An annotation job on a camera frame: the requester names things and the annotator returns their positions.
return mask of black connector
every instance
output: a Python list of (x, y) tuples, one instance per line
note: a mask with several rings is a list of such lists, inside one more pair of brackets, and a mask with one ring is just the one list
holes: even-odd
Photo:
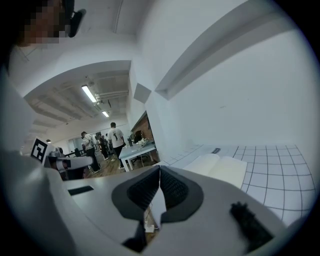
[(230, 213), (239, 223), (242, 233), (249, 240), (247, 249), (249, 253), (269, 242), (273, 236), (255, 218), (255, 215), (249, 211), (247, 206), (246, 203), (233, 203)]

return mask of black pants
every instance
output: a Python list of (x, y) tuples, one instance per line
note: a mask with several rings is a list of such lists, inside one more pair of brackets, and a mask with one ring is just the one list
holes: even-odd
[(93, 163), (91, 164), (91, 167), (95, 172), (98, 171), (100, 169), (100, 167), (98, 165), (98, 161), (97, 161), (97, 158), (95, 155), (95, 149), (94, 148), (87, 149), (86, 156), (93, 158)]
[[(119, 156), (120, 156), (120, 153), (121, 153), (121, 150), (122, 150), (122, 148), (125, 146), (125, 144), (123, 144), (123, 145), (121, 145), (121, 146), (118, 146), (118, 147), (114, 147), (113, 148), (113, 150), (114, 150), (114, 152), (115, 152), (115, 154), (116, 154), (116, 156), (118, 157), (118, 159), (119, 159)], [(124, 165), (123, 165), (123, 163), (122, 163), (122, 161), (120, 160), (120, 166), (121, 167), (124, 167)]]
[(108, 152), (107, 152), (104, 145), (102, 145), (102, 147), (101, 147), (101, 153), (104, 156), (104, 158), (108, 158)]

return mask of black slot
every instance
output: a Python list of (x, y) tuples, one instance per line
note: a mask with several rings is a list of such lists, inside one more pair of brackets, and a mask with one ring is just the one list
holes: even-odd
[(68, 192), (70, 196), (74, 196), (74, 195), (82, 194), (91, 190), (94, 190), (92, 186), (82, 186), (78, 188), (69, 189)]

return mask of floor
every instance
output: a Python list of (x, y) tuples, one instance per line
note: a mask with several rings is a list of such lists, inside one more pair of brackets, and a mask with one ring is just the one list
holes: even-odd
[(308, 214), (316, 198), (313, 177), (295, 145), (191, 145), (158, 165), (183, 169), (198, 156), (212, 153), (247, 162), (242, 191), (273, 211), (285, 225)]
[[(151, 161), (149, 157), (148, 158), (144, 157), (142, 159), (143, 159), (143, 164), (140, 160), (137, 160), (132, 165), (133, 169), (142, 168), (143, 166), (152, 166), (156, 164), (156, 162)], [(120, 161), (118, 160), (116, 155), (109, 157), (109, 159), (106, 161), (103, 161), (102, 155), (98, 155), (97, 160), (100, 163), (101, 171), (99, 171), (96, 174), (91, 174), (92, 170), (87, 169), (85, 170), (85, 174), (84, 174), (85, 179), (104, 177), (108, 175), (114, 175), (114, 174), (120, 174), (120, 173), (126, 172), (125, 169), (119, 170)]]

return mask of ceiling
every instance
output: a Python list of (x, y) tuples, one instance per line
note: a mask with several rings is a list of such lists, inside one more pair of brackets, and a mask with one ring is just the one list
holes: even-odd
[[(116, 33), (135, 35), (149, 0), (75, 0), (74, 10), (85, 9), (77, 37), (92, 33)], [(31, 57), (37, 48), (46, 45), (31, 45), (19, 48), (25, 59)], [(48, 129), (67, 124), (73, 120), (93, 119), (106, 111), (113, 115), (126, 113), (129, 72), (113, 71), (96, 74), (83, 74), (81, 79), (58, 84), (37, 98), (30, 99), (29, 105), (37, 113), (22, 150), (27, 154), (36, 136), (45, 138)], [(88, 85), (91, 93), (99, 99), (94, 104), (82, 90)]]

